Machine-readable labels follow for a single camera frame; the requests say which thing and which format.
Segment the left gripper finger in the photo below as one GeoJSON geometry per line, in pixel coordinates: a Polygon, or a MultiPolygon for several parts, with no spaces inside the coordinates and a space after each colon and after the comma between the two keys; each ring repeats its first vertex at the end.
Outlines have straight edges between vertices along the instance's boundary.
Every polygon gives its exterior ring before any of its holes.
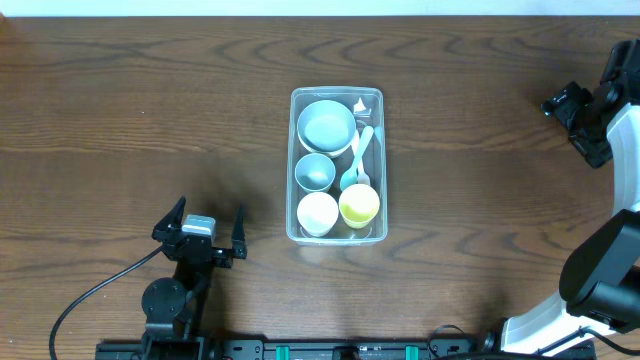
{"type": "Polygon", "coordinates": [[[234,258],[245,259],[247,257],[243,207],[239,207],[236,213],[234,227],[231,234],[231,244],[234,258]]]}
{"type": "Polygon", "coordinates": [[[154,226],[151,237],[158,242],[166,242],[181,230],[186,198],[182,196],[174,207],[154,226]]]}

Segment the white cup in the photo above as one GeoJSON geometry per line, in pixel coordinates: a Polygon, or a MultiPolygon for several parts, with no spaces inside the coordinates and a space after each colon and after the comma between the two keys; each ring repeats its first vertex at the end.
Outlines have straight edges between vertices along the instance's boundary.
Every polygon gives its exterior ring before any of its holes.
{"type": "Polygon", "coordinates": [[[304,196],[296,210],[297,220],[304,230],[314,236],[326,235],[336,224],[339,209],[336,200],[324,192],[304,196]]]}

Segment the grey cup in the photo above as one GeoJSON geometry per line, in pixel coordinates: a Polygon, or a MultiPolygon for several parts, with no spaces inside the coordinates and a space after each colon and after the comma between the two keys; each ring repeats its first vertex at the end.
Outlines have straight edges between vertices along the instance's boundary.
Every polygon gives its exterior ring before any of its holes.
{"type": "Polygon", "coordinates": [[[333,161],[319,153],[303,156],[294,168],[297,184],[307,193],[327,192],[336,176],[333,161]]]}

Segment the yellow cup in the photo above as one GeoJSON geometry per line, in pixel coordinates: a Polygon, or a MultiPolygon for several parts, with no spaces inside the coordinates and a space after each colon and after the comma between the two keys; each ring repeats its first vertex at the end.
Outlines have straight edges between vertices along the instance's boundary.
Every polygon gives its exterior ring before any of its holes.
{"type": "Polygon", "coordinates": [[[344,222],[353,229],[367,226],[380,209],[378,193],[366,184],[347,187],[340,195],[339,211],[344,222]]]}

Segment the mint green spoon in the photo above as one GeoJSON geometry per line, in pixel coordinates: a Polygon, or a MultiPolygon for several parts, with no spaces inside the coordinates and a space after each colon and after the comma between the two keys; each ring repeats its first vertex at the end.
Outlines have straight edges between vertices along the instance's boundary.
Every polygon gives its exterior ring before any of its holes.
{"type": "Polygon", "coordinates": [[[363,162],[363,156],[366,152],[366,149],[373,138],[374,129],[372,126],[365,126],[363,131],[360,134],[359,146],[357,149],[357,153],[354,154],[354,159],[352,161],[351,166],[344,171],[340,178],[340,190],[344,191],[348,187],[358,184],[357,183],[357,167],[360,161],[363,162]]]}

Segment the white bowl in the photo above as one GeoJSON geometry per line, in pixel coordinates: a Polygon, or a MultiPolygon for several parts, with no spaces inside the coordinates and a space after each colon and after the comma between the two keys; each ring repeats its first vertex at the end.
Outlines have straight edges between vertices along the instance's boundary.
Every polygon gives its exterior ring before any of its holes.
{"type": "Polygon", "coordinates": [[[331,159],[333,158],[337,158],[339,156],[341,156],[347,149],[351,148],[352,143],[348,143],[346,146],[341,147],[340,149],[337,150],[333,150],[333,151],[328,151],[328,150],[318,150],[315,149],[314,147],[312,147],[311,145],[308,145],[304,142],[301,143],[301,145],[310,153],[319,153],[319,154],[323,154],[331,159]]]}

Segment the grey bowl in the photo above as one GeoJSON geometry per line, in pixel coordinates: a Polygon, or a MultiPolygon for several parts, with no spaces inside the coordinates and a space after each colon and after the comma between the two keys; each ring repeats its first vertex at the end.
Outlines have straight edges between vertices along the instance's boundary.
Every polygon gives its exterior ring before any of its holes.
{"type": "Polygon", "coordinates": [[[334,100],[319,100],[306,106],[298,117],[300,142],[318,150],[333,151],[352,142],[356,121],[352,112],[334,100]]]}

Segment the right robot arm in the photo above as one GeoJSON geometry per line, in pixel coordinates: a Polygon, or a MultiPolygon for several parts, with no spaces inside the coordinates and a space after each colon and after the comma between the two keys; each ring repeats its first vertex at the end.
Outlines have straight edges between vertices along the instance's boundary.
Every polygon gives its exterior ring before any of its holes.
{"type": "Polygon", "coordinates": [[[614,169],[611,218],[568,257],[558,290],[488,333],[481,350],[512,359],[585,358],[598,339],[627,356],[612,336],[639,327],[639,42],[611,50],[594,91],[567,84],[541,106],[594,169],[614,169]]]}

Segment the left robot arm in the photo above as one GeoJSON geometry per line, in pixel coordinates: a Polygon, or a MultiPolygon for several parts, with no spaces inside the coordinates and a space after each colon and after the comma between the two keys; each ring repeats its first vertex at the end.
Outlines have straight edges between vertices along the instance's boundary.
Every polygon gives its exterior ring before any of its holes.
{"type": "Polygon", "coordinates": [[[176,263],[174,275],[153,281],[142,296],[146,315],[147,350],[173,352],[177,344],[194,345],[197,356],[204,353],[204,336],[199,325],[216,268],[229,269],[236,259],[247,257],[244,211],[236,213],[229,248],[216,247],[216,220],[200,215],[185,215],[186,199],[154,226],[151,237],[160,243],[160,251],[176,263]]]}

